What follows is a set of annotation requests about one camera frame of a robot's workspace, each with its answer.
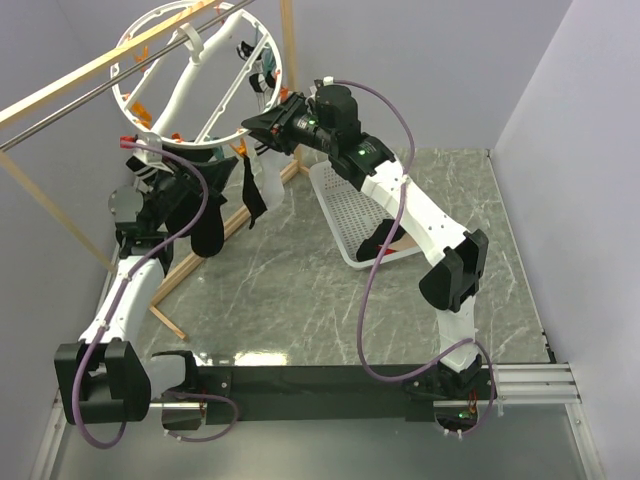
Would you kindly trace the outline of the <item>white round clip hanger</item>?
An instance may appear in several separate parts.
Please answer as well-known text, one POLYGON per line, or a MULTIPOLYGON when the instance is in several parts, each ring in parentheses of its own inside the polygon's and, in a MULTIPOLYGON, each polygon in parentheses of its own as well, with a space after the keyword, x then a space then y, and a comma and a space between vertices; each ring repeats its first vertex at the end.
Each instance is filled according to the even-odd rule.
MULTIPOLYGON (((160 40, 166 46, 177 36, 191 37, 160 58, 154 69, 141 68, 112 86, 121 113, 139 135, 155 133, 162 143, 185 149, 213 148, 245 136, 241 122, 278 105, 268 100, 263 111, 248 77, 255 64, 273 71, 282 61, 267 25, 246 9, 223 2, 216 10, 221 25, 199 32, 193 22, 160 40)), ((148 46, 110 68, 110 77, 151 55, 148 46)))

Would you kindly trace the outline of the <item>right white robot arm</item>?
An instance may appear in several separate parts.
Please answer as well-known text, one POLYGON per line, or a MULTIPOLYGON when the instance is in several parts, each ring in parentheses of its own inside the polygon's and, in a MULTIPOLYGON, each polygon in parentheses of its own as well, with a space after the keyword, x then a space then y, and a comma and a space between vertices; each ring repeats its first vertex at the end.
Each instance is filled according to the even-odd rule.
POLYGON ((407 165, 363 132, 358 104, 344 84, 324 85, 312 98, 292 93, 280 105, 243 121, 251 137, 284 154, 304 145, 327 155, 332 169, 381 206, 416 242, 430 265, 419 291, 437 315, 440 353, 398 376, 404 382, 434 373, 440 390, 460 399, 475 387, 488 357, 475 340, 475 300, 489 241, 451 219, 408 175, 407 165))

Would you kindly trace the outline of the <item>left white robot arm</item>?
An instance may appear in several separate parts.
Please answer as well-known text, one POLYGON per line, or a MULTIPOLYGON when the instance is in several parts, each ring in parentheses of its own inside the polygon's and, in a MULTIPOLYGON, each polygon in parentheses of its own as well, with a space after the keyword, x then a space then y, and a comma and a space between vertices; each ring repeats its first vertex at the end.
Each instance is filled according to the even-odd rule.
POLYGON ((222 192, 237 163, 234 157, 224 158, 193 170, 171 164, 147 178, 148 191, 125 185, 111 194, 119 244, 116 279, 78 341, 60 345, 54 356, 70 423, 137 422, 165 391, 179 402, 199 392, 191 352, 165 351, 143 362, 136 344, 152 297, 173 260, 171 237, 189 238, 192 250, 203 257, 222 249, 222 192))

